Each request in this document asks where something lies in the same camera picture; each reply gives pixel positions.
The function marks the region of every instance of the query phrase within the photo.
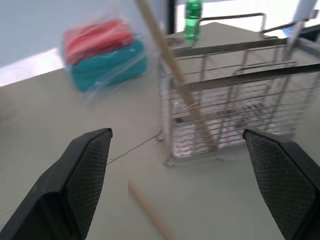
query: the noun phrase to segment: metal wire rack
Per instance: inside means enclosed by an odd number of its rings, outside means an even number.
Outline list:
[[[186,78],[183,85],[177,85],[160,63],[162,135],[170,152],[169,166],[209,152],[191,118],[192,108],[202,113],[215,152],[243,145],[245,128],[294,137],[319,91],[320,64],[315,63],[319,51],[298,38],[290,55],[287,39],[264,39],[246,46],[240,43],[227,51],[205,52],[179,49],[177,60]],[[195,104],[186,106],[177,88],[190,91]]]

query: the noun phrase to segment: red towel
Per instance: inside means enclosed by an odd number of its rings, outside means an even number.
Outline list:
[[[65,32],[65,60],[72,65],[79,61],[132,44],[134,37],[121,20],[74,28]]]

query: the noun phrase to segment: teal towel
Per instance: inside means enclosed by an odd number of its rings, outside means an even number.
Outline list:
[[[148,68],[145,47],[139,40],[115,51],[92,56],[68,65],[76,87],[86,91],[99,85],[125,82]]]

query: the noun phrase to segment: white wall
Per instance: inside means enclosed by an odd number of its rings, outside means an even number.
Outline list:
[[[272,28],[289,23],[296,11],[299,0],[205,0],[203,6],[204,17],[217,17],[228,15],[240,15],[250,13],[265,13],[267,15],[266,28]],[[181,4],[177,9],[177,30],[182,31],[185,6]],[[234,27],[251,31],[259,31],[261,18],[251,17],[243,19],[231,19],[217,21]]]
[[[166,1],[149,0],[156,17],[166,19]],[[139,18],[133,0],[2,0],[0,2],[0,68],[59,47],[63,32],[95,12],[116,3]]]

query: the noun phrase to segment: plastic bag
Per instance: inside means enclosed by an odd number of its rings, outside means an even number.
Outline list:
[[[61,56],[85,103],[102,87],[117,90],[150,68],[155,48],[147,28],[137,19],[139,12],[134,9],[132,16],[119,9],[108,3],[107,11],[63,35]]]

